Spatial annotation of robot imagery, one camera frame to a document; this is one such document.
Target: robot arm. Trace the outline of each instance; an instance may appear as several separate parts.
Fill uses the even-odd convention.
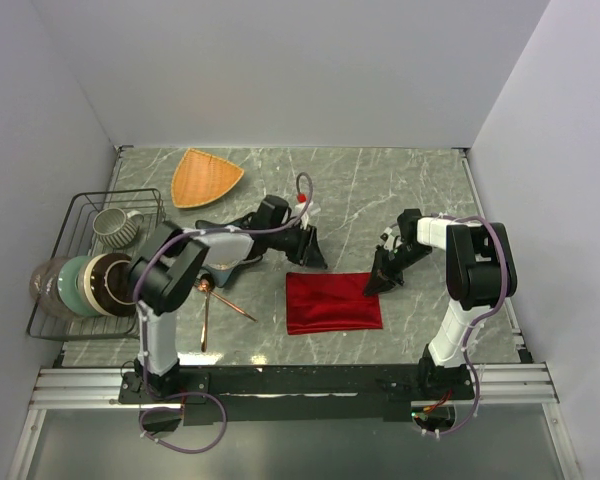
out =
[[[228,224],[196,222],[195,238],[192,235],[176,240],[187,230],[169,221],[156,227],[129,266],[129,284],[134,288],[146,274],[138,302],[142,334],[135,369],[138,373],[142,371],[150,356],[146,369],[153,391],[164,397],[172,394],[177,385],[175,311],[195,287],[201,271],[208,272],[215,285],[223,286],[236,267],[256,263],[269,248],[285,252],[292,263],[327,268],[318,247],[316,227],[309,224],[308,215],[315,211],[312,204],[305,208],[304,203],[292,211],[282,198],[267,195],[256,212]],[[288,228],[283,227],[292,216],[300,219]],[[230,232],[232,228],[240,231]],[[147,270],[151,260],[169,242],[176,243],[163,256],[171,261],[160,258]]]
[[[517,276],[504,225],[492,223],[504,254],[508,273],[507,296],[515,293]],[[471,322],[499,297],[501,267],[493,241],[479,224],[423,217],[420,210],[405,210],[398,217],[400,236],[387,228],[380,237],[371,277],[364,294],[375,295],[403,285],[402,271],[431,253],[433,248],[446,251],[446,284],[451,300],[442,325],[425,350],[437,367],[453,368],[464,363],[461,343]],[[471,333],[470,342],[477,330]]]

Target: mug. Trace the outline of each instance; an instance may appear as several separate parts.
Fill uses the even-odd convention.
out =
[[[96,238],[111,248],[123,248],[135,238],[144,219],[137,210],[105,208],[93,219]]]

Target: green plate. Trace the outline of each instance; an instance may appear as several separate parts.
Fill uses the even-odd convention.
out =
[[[75,257],[64,264],[58,274],[58,293],[62,302],[69,309],[82,317],[97,317],[100,314],[91,307],[85,305],[78,292],[78,275],[82,266],[91,260],[86,255]]]

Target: wire dish rack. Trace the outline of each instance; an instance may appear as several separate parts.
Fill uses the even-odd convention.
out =
[[[138,210],[143,214],[144,218],[136,238],[123,249],[113,249],[104,245],[93,233],[93,219],[109,207],[118,207],[126,211]],[[71,199],[51,258],[95,256],[110,252],[123,252],[133,257],[165,217],[162,196],[155,188],[80,193]],[[135,317],[102,316],[66,321],[47,315],[38,308],[36,301],[27,325],[27,333],[34,338],[62,342],[137,338],[138,324]]]

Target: red cloth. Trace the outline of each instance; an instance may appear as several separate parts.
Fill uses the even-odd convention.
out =
[[[382,328],[378,296],[362,295],[368,273],[287,273],[287,333]]]

